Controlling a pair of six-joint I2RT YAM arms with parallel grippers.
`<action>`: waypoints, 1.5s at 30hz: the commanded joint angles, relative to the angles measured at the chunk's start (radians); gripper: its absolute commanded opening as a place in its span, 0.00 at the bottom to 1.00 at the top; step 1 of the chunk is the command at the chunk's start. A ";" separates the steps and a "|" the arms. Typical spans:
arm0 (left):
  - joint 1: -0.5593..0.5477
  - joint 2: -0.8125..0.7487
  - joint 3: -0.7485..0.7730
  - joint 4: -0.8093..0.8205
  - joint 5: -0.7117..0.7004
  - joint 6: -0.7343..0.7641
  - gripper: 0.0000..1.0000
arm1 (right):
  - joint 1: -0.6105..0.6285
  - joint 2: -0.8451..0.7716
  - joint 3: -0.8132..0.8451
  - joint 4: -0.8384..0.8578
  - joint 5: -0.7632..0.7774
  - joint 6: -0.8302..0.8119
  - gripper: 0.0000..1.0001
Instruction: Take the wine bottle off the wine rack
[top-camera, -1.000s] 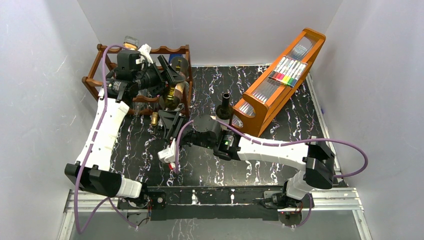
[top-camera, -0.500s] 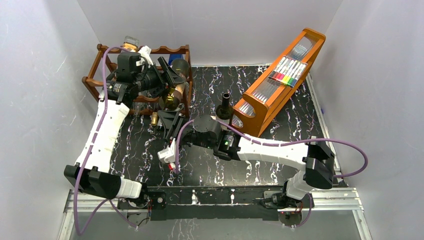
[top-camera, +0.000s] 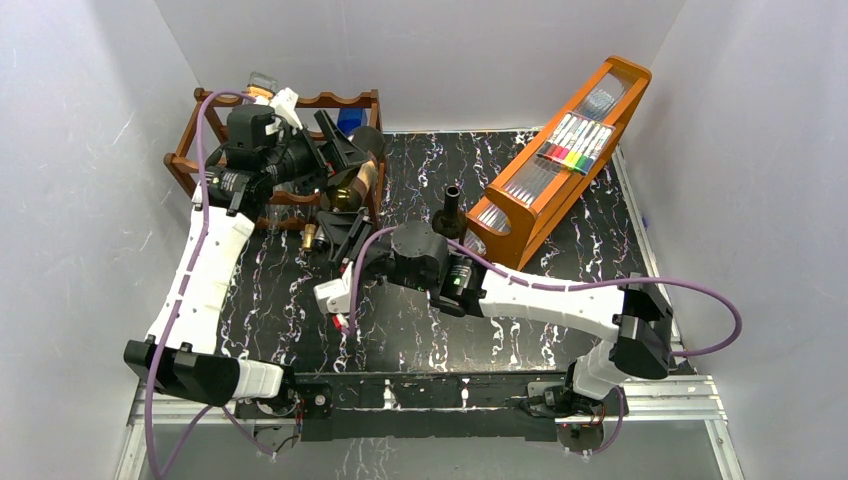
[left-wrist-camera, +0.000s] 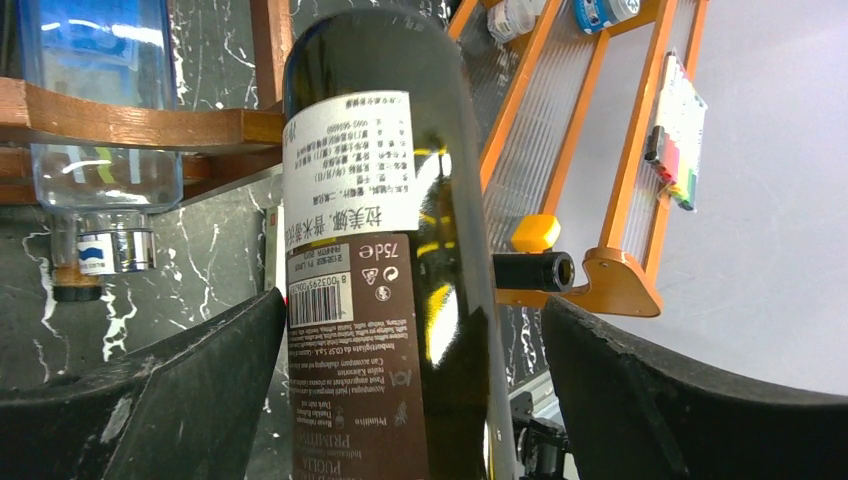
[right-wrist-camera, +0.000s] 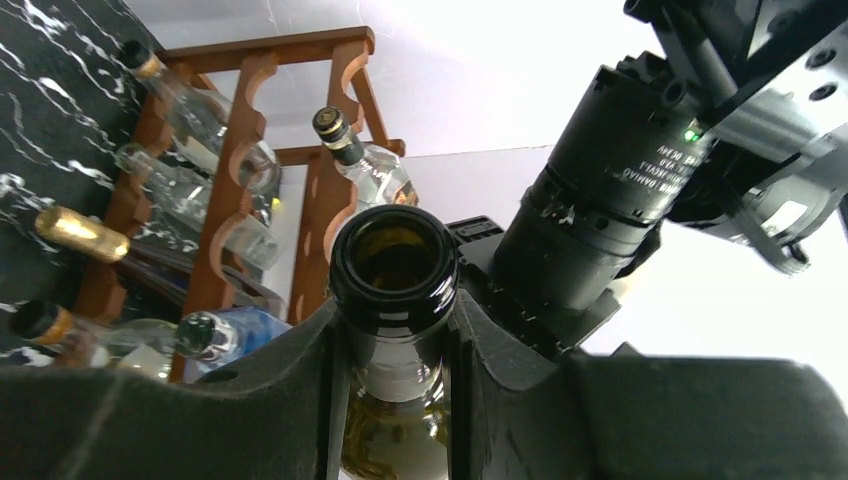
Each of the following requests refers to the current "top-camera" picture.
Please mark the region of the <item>dark labelled wine bottle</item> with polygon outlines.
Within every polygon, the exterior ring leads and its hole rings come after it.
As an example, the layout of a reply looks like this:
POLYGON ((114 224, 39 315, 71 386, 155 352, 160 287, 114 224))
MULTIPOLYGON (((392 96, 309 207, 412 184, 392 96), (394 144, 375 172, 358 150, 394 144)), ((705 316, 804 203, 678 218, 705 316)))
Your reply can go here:
POLYGON ((366 205, 377 183, 378 159, 385 151, 383 134, 376 128, 361 126, 348 138, 366 152, 367 160, 329 177, 319 197, 320 211, 357 212, 366 205))

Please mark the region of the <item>dark green wine bottle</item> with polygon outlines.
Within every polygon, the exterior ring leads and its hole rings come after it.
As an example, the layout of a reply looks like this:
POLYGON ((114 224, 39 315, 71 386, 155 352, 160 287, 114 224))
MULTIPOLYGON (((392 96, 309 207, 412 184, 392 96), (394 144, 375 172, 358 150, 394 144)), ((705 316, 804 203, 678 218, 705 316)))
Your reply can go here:
POLYGON ((456 185, 448 185, 444 191, 443 208, 436 211, 431 220, 433 230, 458 242, 464 240, 467 232, 467 217, 460 209, 461 190, 456 185))

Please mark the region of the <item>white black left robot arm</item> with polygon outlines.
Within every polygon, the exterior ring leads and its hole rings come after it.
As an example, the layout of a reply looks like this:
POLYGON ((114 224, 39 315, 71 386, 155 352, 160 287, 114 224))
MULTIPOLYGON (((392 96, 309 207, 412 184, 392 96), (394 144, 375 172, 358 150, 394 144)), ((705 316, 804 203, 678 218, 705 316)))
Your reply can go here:
POLYGON ((276 186, 325 191, 344 174, 377 164, 380 130, 344 133, 325 111, 315 142, 286 107, 248 103, 226 119, 227 138, 202 165, 186 246, 164 304, 143 340, 127 342, 127 366, 153 392, 222 407, 260 400, 275 416, 294 411, 299 391, 279 364, 218 356, 216 328, 240 255, 276 186))

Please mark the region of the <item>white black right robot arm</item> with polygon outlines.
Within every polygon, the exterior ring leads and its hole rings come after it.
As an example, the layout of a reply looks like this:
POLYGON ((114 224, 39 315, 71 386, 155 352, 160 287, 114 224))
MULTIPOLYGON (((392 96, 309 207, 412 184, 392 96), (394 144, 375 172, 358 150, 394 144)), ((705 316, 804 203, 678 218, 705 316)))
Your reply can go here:
POLYGON ((358 322, 356 294, 367 277, 426 294, 454 317, 512 317, 582 331, 597 338, 568 369, 565 405, 590 413, 629 378, 661 380, 671 368, 673 309, 655 278, 640 275, 582 283, 531 275, 491 263, 424 221, 376 231, 363 214, 343 234, 330 234, 341 215, 322 212, 323 241, 342 256, 339 278, 319 284, 322 313, 349 333, 358 322))

